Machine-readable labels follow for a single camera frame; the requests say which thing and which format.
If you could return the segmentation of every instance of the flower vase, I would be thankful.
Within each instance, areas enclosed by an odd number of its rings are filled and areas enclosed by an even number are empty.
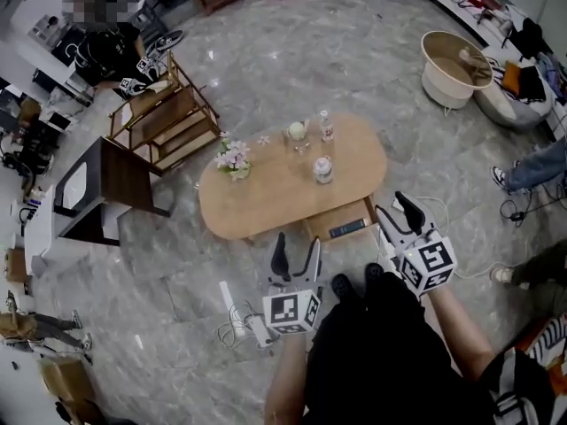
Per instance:
[[[249,174],[250,174],[250,167],[240,168],[238,170],[235,170],[234,172],[230,172],[232,181],[245,180],[246,178],[248,178]]]

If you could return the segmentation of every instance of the jeans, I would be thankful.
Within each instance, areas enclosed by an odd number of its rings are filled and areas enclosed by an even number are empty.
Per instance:
[[[70,344],[74,348],[82,348],[81,340],[77,340],[73,336],[66,334],[66,330],[74,329],[74,322],[58,320],[52,316],[36,313],[34,315],[37,321],[37,330],[35,336],[37,338],[55,338],[64,344]]]
[[[561,139],[526,156],[506,172],[506,187],[511,191],[533,188],[567,171],[566,150],[565,139]]]

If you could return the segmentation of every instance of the wooden coffee table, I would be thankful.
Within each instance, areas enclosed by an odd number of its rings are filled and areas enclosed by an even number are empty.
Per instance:
[[[282,129],[271,129],[246,140],[252,169],[233,182],[211,161],[201,174],[199,200],[209,229],[225,239],[241,239],[304,220],[311,236],[330,239],[329,229],[365,219],[375,225],[372,193],[382,183],[386,156],[376,133],[363,118],[333,113],[335,139],[325,143],[316,124],[309,126],[311,146],[293,152]],[[270,144],[257,143],[269,135]],[[330,156],[334,179],[319,184],[313,161]]]

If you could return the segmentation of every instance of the small white bottle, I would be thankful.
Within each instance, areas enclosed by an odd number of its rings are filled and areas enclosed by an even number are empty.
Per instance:
[[[319,127],[321,128],[321,140],[330,142],[335,137],[335,129],[326,110],[319,112]]]
[[[313,163],[313,175],[317,182],[327,184],[333,181],[333,165],[329,156],[317,158]]]

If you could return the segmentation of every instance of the table drawer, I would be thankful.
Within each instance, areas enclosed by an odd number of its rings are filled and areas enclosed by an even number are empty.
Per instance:
[[[374,227],[377,224],[377,216],[372,197],[368,196],[309,217],[304,222],[309,236],[311,238],[319,236],[324,243],[355,235]]]

